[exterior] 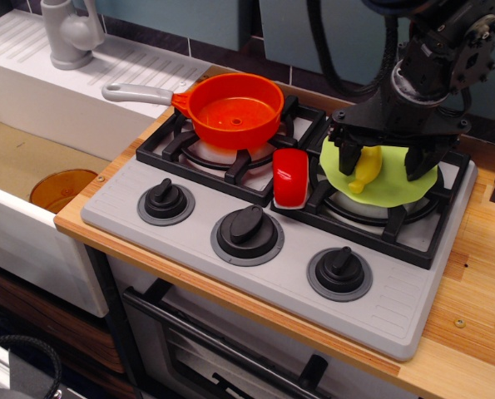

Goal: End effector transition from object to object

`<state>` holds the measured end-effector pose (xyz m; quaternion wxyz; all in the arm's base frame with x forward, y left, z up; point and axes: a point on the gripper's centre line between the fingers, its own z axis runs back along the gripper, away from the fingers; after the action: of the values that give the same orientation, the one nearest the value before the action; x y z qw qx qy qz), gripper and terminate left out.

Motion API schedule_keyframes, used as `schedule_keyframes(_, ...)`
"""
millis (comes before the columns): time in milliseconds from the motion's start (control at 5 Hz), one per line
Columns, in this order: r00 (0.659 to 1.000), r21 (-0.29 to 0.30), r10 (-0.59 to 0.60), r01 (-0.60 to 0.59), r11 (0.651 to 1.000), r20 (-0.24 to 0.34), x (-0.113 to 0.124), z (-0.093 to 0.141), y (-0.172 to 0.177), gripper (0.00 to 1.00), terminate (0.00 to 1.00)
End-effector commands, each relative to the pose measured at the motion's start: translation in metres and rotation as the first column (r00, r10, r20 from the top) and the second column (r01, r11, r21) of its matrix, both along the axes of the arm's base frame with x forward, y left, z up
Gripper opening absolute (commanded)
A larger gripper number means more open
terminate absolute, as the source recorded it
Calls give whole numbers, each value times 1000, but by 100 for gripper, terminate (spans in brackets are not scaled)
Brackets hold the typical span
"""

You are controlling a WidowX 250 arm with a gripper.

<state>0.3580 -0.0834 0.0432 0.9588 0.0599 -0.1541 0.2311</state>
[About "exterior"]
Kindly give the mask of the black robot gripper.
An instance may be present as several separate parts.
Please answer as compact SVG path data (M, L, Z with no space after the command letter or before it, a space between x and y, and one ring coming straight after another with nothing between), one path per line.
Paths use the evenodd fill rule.
M402 56L367 101L333 113L329 139L339 147L339 171L352 175L363 146L409 147L407 181L433 169L471 125L464 111L447 110L450 94L464 89L451 83L453 54L421 37L412 38Z

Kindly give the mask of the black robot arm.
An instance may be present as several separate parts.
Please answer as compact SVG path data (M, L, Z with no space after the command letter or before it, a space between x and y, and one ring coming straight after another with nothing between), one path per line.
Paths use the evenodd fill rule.
M368 7L410 20L409 40L366 102L335 111L330 141L339 169L352 175L364 147L406 149L406 177L417 180L436 166L471 125L464 111L443 103L454 95L470 107L470 86L495 69L495 1L369 1Z

